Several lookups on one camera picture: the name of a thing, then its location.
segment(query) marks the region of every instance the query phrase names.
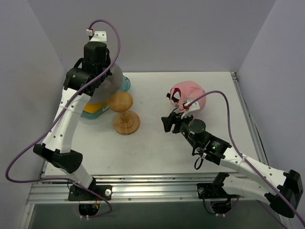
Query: screw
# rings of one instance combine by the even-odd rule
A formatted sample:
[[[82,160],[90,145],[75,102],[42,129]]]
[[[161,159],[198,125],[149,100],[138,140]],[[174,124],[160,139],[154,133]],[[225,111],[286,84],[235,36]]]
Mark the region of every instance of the screw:
[[[111,192],[111,190],[110,190],[110,189],[106,189],[106,190],[105,190],[105,196],[107,196],[107,197],[108,197],[108,196],[110,196],[110,195],[111,195],[111,193],[112,193],[112,192]]]
[[[199,193],[199,194],[202,194],[203,191],[204,191],[204,188],[203,188],[203,187],[200,187],[200,188],[198,189],[198,193]]]

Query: white table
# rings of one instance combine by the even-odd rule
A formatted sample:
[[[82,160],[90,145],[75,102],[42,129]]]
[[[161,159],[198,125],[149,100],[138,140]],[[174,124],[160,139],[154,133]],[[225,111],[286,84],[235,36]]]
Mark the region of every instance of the white table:
[[[94,120],[81,118],[76,128],[72,148],[83,154],[83,165],[92,175],[147,175],[232,172],[204,161],[200,170],[194,169],[198,156],[181,134],[165,133],[162,116],[168,116],[173,106],[166,98],[172,86],[192,80],[208,92],[220,90],[226,94],[231,110],[233,138],[240,151],[257,159],[257,154],[229,72],[199,73],[125,73],[131,81],[129,93],[141,121],[132,135],[120,135],[112,126],[115,112],[107,111]],[[205,108],[197,116],[206,123],[206,130],[231,142],[227,130],[224,99],[220,94],[207,96]],[[47,164],[47,176],[64,173]]]

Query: pink cap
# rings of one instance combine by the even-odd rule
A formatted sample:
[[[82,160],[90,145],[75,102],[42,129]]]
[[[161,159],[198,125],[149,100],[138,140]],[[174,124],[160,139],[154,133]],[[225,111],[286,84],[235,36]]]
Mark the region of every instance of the pink cap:
[[[172,97],[177,92],[180,95],[180,100],[178,101],[178,103],[175,103],[172,100]],[[197,83],[195,83],[194,81],[184,81],[184,82],[177,83],[172,87],[170,101],[174,106],[176,104],[179,105],[178,108],[179,108],[180,112],[185,112],[183,103],[188,99],[196,99],[200,95],[203,95],[204,93],[205,93],[204,89],[201,86],[199,86]],[[205,106],[206,97],[203,97],[202,99],[198,100],[198,103],[199,103],[200,111],[201,111]]]

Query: wooden stand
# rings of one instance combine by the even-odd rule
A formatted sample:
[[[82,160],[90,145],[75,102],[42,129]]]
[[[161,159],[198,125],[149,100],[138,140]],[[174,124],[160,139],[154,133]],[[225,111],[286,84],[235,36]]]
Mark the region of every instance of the wooden stand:
[[[127,92],[117,92],[111,96],[108,106],[111,110],[119,112],[113,119],[113,128],[121,135],[131,135],[140,126],[139,116],[129,111],[133,104],[132,96]]]

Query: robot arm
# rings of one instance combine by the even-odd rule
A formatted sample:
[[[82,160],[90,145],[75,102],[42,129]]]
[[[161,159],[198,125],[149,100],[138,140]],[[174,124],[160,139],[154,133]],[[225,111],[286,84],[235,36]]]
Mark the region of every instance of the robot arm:
[[[219,173],[212,183],[216,193],[238,194],[265,202],[285,217],[292,218],[293,211],[288,205],[265,183],[261,177],[245,162],[245,158],[263,174],[263,176],[290,202],[296,209],[303,193],[300,174],[290,170],[286,173],[260,163],[243,154],[241,158],[232,146],[216,136],[208,133],[202,120],[194,119],[192,114],[197,111],[196,103],[193,109],[184,113],[172,112],[168,117],[162,117],[165,132],[181,133],[193,147],[192,156],[199,155],[200,165],[203,160],[211,161],[219,166],[228,167],[245,175],[251,180],[233,177],[227,173]]]
[[[66,112],[44,138],[42,144],[35,145],[33,152],[62,170],[68,178],[94,191],[95,179],[83,167],[82,154],[72,150],[71,143],[85,105],[92,97],[94,90],[107,76],[111,75],[111,72],[108,71],[101,79],[87,87],[66,107],[67,102],[82,86],[110,65],[106,32],[87,30],[87,34],[90,41],[84,46],[84,57],[80,58],[66,74],[56,117],[63,109],[66,109]]]

